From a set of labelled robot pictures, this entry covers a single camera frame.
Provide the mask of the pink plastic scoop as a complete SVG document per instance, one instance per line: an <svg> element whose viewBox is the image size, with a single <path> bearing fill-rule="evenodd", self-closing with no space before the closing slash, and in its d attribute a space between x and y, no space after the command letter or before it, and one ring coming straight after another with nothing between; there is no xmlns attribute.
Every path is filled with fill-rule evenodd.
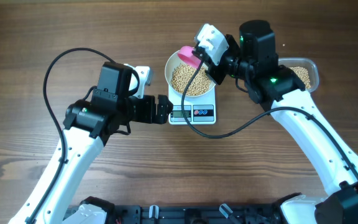
<svg viewBox="0 0 358 224"><path fill-rule="evenodd" d="M183 46L177 53L178 58L185 64L198 68L201 64L201 60L193 54L194 47Z"/></svg>

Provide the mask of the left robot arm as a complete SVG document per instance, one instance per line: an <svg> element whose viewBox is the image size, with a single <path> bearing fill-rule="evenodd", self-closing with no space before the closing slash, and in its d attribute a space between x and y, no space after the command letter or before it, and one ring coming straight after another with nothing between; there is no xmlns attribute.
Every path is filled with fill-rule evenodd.
<svg viewBox="0 0 358 224"><path fill-rule="evenodd" d="M150 67L106 62L91 101L78 100L66 111L60 141L35 189L11 223L62 223L91 163L109 137L131 121L165 124L173 105L166 95L145 95Z"/></svg>

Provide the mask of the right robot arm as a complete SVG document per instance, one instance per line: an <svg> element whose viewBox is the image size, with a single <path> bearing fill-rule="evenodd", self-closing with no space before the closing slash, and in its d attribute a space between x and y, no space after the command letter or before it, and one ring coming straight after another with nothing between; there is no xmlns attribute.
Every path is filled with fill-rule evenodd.
<svg viewBox="0 0 358 224"><path fill-rule="evenodd" d="M205 24L196 41L213 81L243 80L250 99L288 131L318 173L325 196L285 199L280 205L284 220L358 223L358 155L326 121L295 72L279 64L270 24L245 22L238 40Z"/></svg>

